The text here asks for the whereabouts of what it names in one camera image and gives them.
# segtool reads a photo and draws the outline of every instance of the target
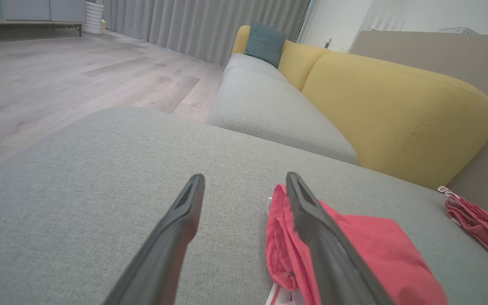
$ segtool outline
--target cabinet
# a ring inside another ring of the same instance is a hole
[[[85,23],[86,0],[0,0],[0,23]]]
[[[86,0],[50,0],[50,20],[84,22]]]
[[[49,0],[2,0],[2,5],[6,20],[51,20]]]

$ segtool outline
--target white wall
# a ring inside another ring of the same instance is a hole
[[[332,50],[349,49],[372,0],[317,0],[301,43],[324,47],[333,37]]]
[[[408,0],[402,31],[467,27],[488,34],[488,0]]]
[[[399,31],[402,12],[407,0],[373,0],[360,26],[361,31],[371,28],[382,31]]]

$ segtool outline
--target wooden floor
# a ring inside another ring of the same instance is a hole
[[[203,122],[223,71],[112,32],[0,39],[0,162],[105,108],[154,108]]]

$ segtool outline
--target gray sofa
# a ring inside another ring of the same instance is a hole
[[[288,171],[343,214],[395,220],[452,304],[488,304],[488,252],[438,192],[144,108],[97,112],[0,165],[0,303],[101,303],[188,178],[201,220],[176,303],[266,301],[267,197]]]
[[[358,164],[342,133],[277,68],[244,54],[225,67],[207,123]]]

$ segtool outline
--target gray cabinet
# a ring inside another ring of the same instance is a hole
[[[86,21],[86,0],[50,0],[50,20]]]
[[[2,0],[2,5],[6,20],[50,21],[50,0]]]

